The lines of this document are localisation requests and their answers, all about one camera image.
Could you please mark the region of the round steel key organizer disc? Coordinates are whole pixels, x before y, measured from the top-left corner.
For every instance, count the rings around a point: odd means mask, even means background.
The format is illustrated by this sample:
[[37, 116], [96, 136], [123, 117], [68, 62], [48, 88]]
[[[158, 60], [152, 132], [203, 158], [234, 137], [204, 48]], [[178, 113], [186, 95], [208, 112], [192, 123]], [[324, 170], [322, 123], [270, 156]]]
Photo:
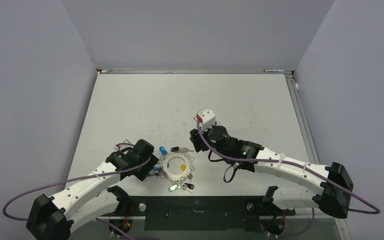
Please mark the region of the round steel key organizer disc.
[[[165, 156], [159, 158], [159, 166], [163, 171], [160, 177], [170, 181], [173, 184], [182, 184], [186, 181], [191, 181], [193, 178], [193, 172], [195, 171], [194, 156], [192, 152], [169, 152]], [[186, 165], [188, 170], [183, 172], [181, 165]]]

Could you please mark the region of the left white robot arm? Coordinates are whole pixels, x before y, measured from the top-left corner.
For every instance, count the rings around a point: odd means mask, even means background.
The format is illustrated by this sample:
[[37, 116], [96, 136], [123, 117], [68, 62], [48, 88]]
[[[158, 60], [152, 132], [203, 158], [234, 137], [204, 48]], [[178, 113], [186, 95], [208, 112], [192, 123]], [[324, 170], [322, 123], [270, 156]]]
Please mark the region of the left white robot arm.
[[134, 176], [143, 181], [158, 162], [154, 146], [144, 139], [126, 142], [83, 179], [51, 196], [38, 196], [26, 222], [37, 240], [67, 240], [79, 227], [106, 214], [129, 215], [135, 208], [117, 184]]

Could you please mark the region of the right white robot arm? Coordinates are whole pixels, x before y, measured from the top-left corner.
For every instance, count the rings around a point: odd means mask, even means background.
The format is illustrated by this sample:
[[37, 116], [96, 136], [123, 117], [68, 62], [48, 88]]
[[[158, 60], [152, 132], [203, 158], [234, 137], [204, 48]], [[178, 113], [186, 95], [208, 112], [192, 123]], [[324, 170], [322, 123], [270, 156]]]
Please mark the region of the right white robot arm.
[[229, 164], [234, 172], [246, 170], [269, 174], [297, 184], [297, 187], [269, 187], [262, 207], [269, 214], [295, 208], [318, 208], [338, 219], [351, 212], [354, 183], [346, 168], [337, 162], [313, 164], [287, 157], [260, 144], [231, 137], [224, 126], [192, 129], [190, 141], [196, 152], [209, 151]]

